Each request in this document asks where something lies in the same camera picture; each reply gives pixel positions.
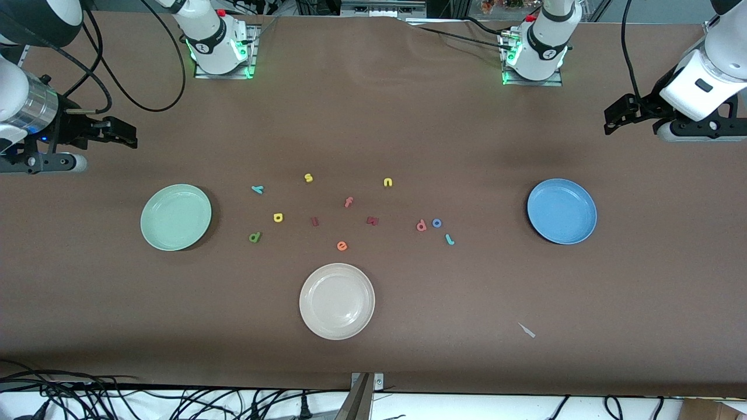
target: green led light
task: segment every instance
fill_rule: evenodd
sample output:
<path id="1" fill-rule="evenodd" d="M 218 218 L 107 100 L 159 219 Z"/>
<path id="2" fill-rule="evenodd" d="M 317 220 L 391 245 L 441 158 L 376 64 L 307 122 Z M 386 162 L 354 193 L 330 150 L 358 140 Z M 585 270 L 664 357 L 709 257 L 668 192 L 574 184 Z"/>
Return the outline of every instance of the green led light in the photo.
<path id="1" fill-rule="evenodd" d="M 240 45 L 240 44 L 237 43 L 236 41 L 234 41 L 234 42 L 231 43 L 231 47 L 234 49 L 234 54 L 236 54 L 236 58 L 238 58 L 239 60 L 243 60 L 244 59 L 244 55 L 246 55 L 246 54 L 242 53 L 242 52 L 239 52 L 239 50 L 236 47 L 236 45 Z"/>
<path id="2" fill-rule="evenodd" d="M 192 50 L 192 46 L 187 43 L 187 48 L 189 48 L 189 56 L 192 58 L 192 61 L 197 62 L 197 59 L 194 57 L 194 50 Z"/>

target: metal bracket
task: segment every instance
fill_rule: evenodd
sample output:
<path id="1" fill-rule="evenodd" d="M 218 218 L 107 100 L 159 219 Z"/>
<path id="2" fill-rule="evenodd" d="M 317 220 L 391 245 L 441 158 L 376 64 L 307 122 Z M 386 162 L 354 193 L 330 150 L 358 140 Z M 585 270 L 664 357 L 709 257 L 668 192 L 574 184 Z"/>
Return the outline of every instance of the metal bracket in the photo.
<path id="1" fill-rule="evenodd" d="M 375 374 L 359 374 L 355 379 L 350 394 L 342 403 L 340 411 L 337 412 L 335 420 L 369 420 L 371 418 L 371 404 L 374 397 L 374 386 L 376 385 Z"/>
<path id="2" fill-rule="evenodd" d="M 356 381 L 361 374 L 355 373 L 350 375 L 350 388 L 352 389 L 356 385 Z M 373 390 L 382 391 L 384 389 L 384 372 L 376 372 L 373 374 Z"/>

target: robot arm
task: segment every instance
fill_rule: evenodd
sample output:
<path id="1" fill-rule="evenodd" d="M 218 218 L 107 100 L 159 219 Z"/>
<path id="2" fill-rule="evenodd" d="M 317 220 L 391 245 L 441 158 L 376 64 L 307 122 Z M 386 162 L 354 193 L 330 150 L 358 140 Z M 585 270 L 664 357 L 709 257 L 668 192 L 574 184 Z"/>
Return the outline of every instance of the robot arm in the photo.
<path id="1" fill-rule="evenodd" d="M 545 0 L 535 21 L 512 28 L 518 32 L 519 42 L 506 64 L 531 81 L 550 78 L 562 65 L 581 12 L 578 0 Z"/>
<path id="2" fill-rule="evenodd" d="M 82 19 L 79 0 L 0 0 L 0 47 L 42 46 L 39 37 L 63 47 L 78 34 Z M 57 153 L 61 144 L 87 149 L 92 140 L 137 147 L 135 127 L 76 113 L 80 106 L 58 95 L 49 80 L 0 56 L 0 173 L 85 170 L 83 156 Z M 39 152 L 39 141 L 49 145 L 46 153 Z"/>
<path id="3" fill-rule="evenodd" d="M 210 0 L 156 0 L 174 15 L 185 33 L 192 58 L 213 75 L 231 72 L 249 57 L 247 24 L 215 11 Z"/>
<path id="4" fill-rule="evenodd" d="M 658 119 L 654 132 L 667 141 L 736 141 L 747 137 L 737 117 L 737 94 L 747 88 L 747 1 L 711 0 L 718 13 L 707 33 L 690 47 L 643 98 L 624 95 L 604 111 L 605 134 Z M 728 116 L 719 114 L 728 105 Z"/>

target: brown table surface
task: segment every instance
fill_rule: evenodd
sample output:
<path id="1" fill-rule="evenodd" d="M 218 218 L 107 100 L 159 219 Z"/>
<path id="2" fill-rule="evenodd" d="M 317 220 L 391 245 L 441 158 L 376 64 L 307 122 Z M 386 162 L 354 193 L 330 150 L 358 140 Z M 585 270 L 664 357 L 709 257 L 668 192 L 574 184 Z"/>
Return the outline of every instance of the brown table surface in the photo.
<path id="1" fill-rule="evenodd" d="M 97 16 L 121 82 L 166 105 L 180 78 L 162 28 Z M 605 137 L 603 110 L 630 91 L 619 29 L 579 26 L 562 88 L 503 86 L 490 47 L 388 18 L 281 18 L 255 79 L 190 78 L 163 114 L 102 76 L 139 148 L 94 143 L 82 175 L 0 180 L 2 355 L 153 383 L 341 388 L 351 371 L 384 371 L 400 391 L 744 395 L 747 144 L 665 143 L 648 123 Z M 642 90 L 700 35 L 632 25 Z M 93 59 L 82 35 L 67 49 Z M 60 91 L 81 75 L 50 50 L 25 68 Z M 103 103 L 90 81 L 73 99 Z M 530 190 L 554 177 L 596 202 L 581 244 L 527 221 Z M 189 250 L 161 252 L 140 212 L 176 183 L 208 192 L 214 222 Z M 442 228 L 415 230 L 434 217 Z M 330 262 L 376 291 L 373 319 L 342 342 L 298 310 Z"/>

